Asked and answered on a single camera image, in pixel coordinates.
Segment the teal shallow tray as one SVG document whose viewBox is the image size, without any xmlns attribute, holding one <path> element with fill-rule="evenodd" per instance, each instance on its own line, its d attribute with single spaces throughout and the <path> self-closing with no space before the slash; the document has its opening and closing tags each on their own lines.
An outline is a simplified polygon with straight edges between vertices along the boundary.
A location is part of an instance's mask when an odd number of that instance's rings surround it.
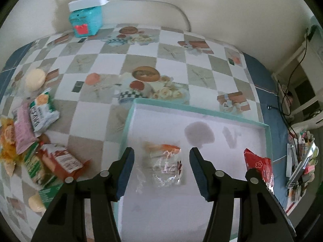
<svg viewBox="0 0 323 242">
<path fill-rule="evenodd" d="M 154 177 L 162 169 L 151 159 L 145 144 L 180 148 L 182 165 L 178 184 L 159 186 Z M 118 229 L 122 241 L 202 241 L 212 211 L 204 198 L 206 184 L 198 160 L 202 158 L 234 179 L 244 180 L 244 151 L 272 156 L 269 126 L 239 116 L 151 99 L 132 105 L 122 137 L 122 147 L 135 153 L 125 194 L 118 203 Z"/>
</svg>

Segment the round cream bun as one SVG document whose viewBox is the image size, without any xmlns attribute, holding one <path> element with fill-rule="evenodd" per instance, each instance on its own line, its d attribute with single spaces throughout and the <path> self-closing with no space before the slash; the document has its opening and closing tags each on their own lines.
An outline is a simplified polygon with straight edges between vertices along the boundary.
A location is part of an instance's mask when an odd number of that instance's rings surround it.
<svg viewBox="0 0 323 242">
<path fill-rule="evenodd" d="M 28 199 L 28 204 L 30 209 L 36 213 L 43 213 L 46 211 L 46 207 L 42 202 L 41 196 L 38 192 L 33 196 L 30 196 L 30 198 Z"/>
<path fill-rule="evenodd" d="M 39 92 L 45 84 L 50 68 L 50 65 L 45 65 L 28 70 L 21 79 L 17 95 L 20 97 L 30 97 Z"/>
</svg>

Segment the wrapped round cream bun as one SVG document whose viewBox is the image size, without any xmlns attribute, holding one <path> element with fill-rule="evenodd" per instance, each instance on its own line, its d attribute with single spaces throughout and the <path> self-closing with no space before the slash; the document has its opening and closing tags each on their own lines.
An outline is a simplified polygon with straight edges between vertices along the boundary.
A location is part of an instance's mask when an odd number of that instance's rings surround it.
<svg viewBox="0 0 323 242">
<path fill-rule="evenodd" d="M 17 95 L 20 97 L 30 97 L 39 92 L 45 84 L 50 68 L 50 65 L 45 65 L 28 70 L 21 79 Z"/>
</svg>

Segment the red nice snack packet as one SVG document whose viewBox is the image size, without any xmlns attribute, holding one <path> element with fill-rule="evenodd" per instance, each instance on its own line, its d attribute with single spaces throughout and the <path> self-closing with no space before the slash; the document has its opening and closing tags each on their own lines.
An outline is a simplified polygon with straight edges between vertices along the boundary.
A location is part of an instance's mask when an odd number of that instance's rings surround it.
<svg viewBox="0 0 323 242">
<path fill-rule="evenodd" d="M 260 172 L 263 181 L 267 185 L 267 188 L 274 193 L 274 174 L 271 159 L 267 157 L 260 157 L 249 149 L 244 150 L 244 159 L 247 170 L 256 169 L 258 172 Z"/>
</svg>

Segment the green white walnut packet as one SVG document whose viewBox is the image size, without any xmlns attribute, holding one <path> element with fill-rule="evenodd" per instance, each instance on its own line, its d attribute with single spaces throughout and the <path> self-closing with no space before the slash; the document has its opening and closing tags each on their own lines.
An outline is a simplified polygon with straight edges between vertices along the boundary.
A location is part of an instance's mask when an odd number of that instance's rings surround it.
<svg viewBox="0 0 323 242">
<path fill-rule="evenodd" d="M 29 105 L 30 120 L 36 137 L 43 134 L 60 117 L 60 112 L 52 102 L 50 91 L 51 89 L 46 89 Z"/>
</svg>

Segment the yellow orange snack packet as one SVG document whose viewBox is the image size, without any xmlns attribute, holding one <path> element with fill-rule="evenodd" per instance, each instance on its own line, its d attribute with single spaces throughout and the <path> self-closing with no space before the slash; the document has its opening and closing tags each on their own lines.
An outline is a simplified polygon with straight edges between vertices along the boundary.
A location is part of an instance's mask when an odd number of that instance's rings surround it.
<svg viewBox="0 0 323 242">
<path fill-rule="evenodd" d="M 1 163 L 5 172 L 12 177 L 20 155 L 16 152 L 14 121 L 10 117 L 1 116 Z"/>
</svg>

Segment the clear green rice cracker packet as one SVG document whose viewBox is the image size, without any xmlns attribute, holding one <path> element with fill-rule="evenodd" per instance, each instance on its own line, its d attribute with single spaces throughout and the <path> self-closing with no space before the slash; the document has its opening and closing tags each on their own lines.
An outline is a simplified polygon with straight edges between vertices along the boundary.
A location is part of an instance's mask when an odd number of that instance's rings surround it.
<svg viewBox="0 0 323 242">
<path fill-rule="evenodd" d="M 24 165 L 32 182 L 38 187 L 47 188 L 57 177 L 39 158 L 39 143 L 33 143 L 24 154 Z"/>
</svg>

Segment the white peach pastry packet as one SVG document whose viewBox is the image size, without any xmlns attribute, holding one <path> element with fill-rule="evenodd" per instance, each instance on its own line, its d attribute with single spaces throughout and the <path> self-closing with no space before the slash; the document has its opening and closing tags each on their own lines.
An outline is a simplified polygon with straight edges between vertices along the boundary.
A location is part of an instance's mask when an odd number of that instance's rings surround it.
<svg viewBox="0 0 323 242">
<path fill-rule="evenodd" d="M 145 141 L 142 148 L 144 152 L 135 163 L 138 194 L 147 185 L 165 188 L 181 184 L 183 163 L 179 146 Z"/>
</svg>

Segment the cluttered desk items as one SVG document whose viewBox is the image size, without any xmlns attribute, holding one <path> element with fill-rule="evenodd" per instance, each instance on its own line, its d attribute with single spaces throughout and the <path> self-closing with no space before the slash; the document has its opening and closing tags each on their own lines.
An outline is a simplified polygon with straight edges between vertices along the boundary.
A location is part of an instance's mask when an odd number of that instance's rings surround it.
<svg viewBox="0 0 323 242">
<path fill-rule="evenodd" d="M 309 130 L 289 135 L 286 156 L 286 188 L 288 202 L 297 203 L 305 194 L 307 185 L 315 178 L 319 147 Z"/>
</svg>

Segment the checkered tablecloth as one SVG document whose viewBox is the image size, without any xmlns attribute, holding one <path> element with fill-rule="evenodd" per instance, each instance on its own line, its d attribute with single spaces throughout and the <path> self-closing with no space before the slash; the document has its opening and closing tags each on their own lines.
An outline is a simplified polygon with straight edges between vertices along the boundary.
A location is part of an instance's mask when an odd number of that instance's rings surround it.
<svg viewBox="0 0 323 242">
<path fill-rule="evenodd" d="M 274 95 L 267 69 L 232 45 L 177 29 L 105 25 L 95 36 L 73 32 L 44 37 L 16 50 L 1 71 L 1 115 L 28 97 L 26 74 L 53 72 L 50 89 L 59 119 L 49 135 L 77 146 L 88 139 L 99 150 L 92 168 L 111 162 L 106 147 L 121 142 L 135 98 L 229 112 L 257 122 L 267 118 L 265 97 Z"/>
</svg>

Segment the teal toy box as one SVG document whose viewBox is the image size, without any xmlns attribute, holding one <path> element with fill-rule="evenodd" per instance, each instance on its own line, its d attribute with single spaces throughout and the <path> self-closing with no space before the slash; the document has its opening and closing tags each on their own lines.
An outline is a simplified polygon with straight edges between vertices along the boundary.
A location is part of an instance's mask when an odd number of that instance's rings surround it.
<svg viewBox="0 0 323 242">
<path fill-rule="evenodd" d="M 70 13 L 69 22 L 77 38 L 94 36 L 103 25 L 100 6 L 76 10 Z"/>
</svg>

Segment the dark green snack packet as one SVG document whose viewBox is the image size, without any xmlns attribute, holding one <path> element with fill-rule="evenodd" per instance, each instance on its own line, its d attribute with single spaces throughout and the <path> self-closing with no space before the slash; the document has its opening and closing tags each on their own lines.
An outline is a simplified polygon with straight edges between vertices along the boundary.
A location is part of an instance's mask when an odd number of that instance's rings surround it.
<svg viewBox="0 0 323 242">
<path fill-rule="evenodd" d="M 52 202 L 52 200 L 54 199 L 61 187 L 62 184 L 59 184 L 38 191 L 41 201 L 46 209 L 48 208 L 48 206 L 50 205 L 50 203 Z"/>
</svg>

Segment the pink snack packet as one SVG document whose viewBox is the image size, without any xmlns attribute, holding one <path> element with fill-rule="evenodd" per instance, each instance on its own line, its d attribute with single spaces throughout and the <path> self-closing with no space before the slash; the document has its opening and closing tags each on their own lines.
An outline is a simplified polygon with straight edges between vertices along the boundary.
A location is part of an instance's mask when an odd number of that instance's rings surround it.
<svg viewBox="0 0 323 242">
<path fill-rule="evenodd" d="M 15 130 L 16 153 L 25 152 L 38 139 L 33 133 L 28 103 L 23 103 L 12 111 Z"/>
</svg>

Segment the white shelf furniture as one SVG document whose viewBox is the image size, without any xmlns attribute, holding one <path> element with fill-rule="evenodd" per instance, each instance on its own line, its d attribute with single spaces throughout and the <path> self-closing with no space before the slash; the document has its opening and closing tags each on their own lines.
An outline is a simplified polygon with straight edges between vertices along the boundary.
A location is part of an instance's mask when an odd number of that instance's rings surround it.
<svg viewBox="0 0 323 242">
<path fill-rule="evenodd" d="M 279 91 L 285 117 L 292 129 L 322 126 L 322 27 L 312 16 L 304 41 L 272 77 Z"/>
</svg>

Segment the red brown snack packet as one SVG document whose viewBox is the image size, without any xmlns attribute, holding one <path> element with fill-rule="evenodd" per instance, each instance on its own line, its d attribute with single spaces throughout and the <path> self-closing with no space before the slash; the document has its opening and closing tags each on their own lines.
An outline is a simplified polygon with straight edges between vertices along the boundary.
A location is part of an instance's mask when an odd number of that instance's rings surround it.
<svg viewBox="0 0 323 242">
<path fill-rule="evenodd" d="M 77 180 L 91 163 L 91 160 L 78 160 L 65 146 L 59 144 L 43 144 L 38 153 L 42 162 L 62 181 L 68 177 Z"/>
</svg>

